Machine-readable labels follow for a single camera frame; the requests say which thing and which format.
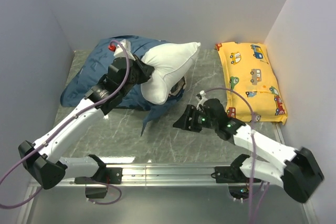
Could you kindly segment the white pillow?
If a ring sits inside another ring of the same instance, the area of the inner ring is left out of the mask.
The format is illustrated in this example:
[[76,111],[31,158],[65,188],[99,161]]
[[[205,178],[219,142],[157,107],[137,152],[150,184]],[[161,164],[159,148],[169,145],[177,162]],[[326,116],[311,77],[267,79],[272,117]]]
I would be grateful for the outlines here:
[[164,104],[176,85],[196,61],[201,47],[199,42],[184,44],[165,43],[145,53],[142,62],[154,68],[149,81],[141,84],[143,97],[157,105]]

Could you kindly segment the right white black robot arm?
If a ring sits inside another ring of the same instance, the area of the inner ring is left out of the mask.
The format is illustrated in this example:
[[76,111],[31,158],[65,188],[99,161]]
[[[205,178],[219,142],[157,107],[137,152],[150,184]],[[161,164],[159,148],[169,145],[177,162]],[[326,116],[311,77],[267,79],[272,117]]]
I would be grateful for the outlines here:
[[283,145],[252,130],[245,122],[229,117],[218,99],[209,99],[197,106],[187,105],[173,127],[197,133],[203,128],[212,129],[222,140],[261,157],[256,161],[250,156],[239,158],[239,163],[231,169],[232,178],[237,182],[254,176],[283,188],[295,201],[306,203],[324,181],[312,151]]

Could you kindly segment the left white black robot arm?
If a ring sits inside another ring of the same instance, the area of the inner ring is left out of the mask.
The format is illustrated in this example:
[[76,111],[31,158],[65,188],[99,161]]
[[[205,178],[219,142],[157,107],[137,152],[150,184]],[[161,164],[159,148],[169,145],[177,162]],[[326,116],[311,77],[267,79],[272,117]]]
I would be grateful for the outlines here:
[[19,145],[24,168],[45,190],[66,178],[88,177],[93,183],[102,182],[106,165],[100,158],[64,158],[63,154],[90,125],[116,108],[135,85],[149,81],[153,72],[154,67],[137,56],[115,58],[108,72],[57,126],[33,143]]

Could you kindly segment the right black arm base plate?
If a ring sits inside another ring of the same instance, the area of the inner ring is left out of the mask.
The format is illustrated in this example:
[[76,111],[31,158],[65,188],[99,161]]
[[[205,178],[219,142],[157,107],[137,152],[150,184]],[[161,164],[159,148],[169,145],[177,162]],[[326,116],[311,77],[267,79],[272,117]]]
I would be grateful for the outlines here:
[[229,194],[233,201],[245,202],[249,198],[249,177],[241,171],[242,164],[231,164],[230,166],[216,166],[211,178],[217,184],[228,184]]

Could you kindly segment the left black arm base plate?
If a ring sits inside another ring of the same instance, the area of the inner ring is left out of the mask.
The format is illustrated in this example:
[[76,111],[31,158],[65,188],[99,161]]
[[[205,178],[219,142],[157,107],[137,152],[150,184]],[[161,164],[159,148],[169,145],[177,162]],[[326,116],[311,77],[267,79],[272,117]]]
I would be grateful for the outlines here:
[[[122,197],[122,191],[117,186],[122,182],[123,168],[106,167],[99,170],[93,177],[77,177],[74,180],[75,185],[85,186],[85,196],[87,201],[96,205],[111,205],[117,203]],[[116,199],[110,202],[100,202],[98,200],[105,199],[109,189],[116,190],[119,194]]]

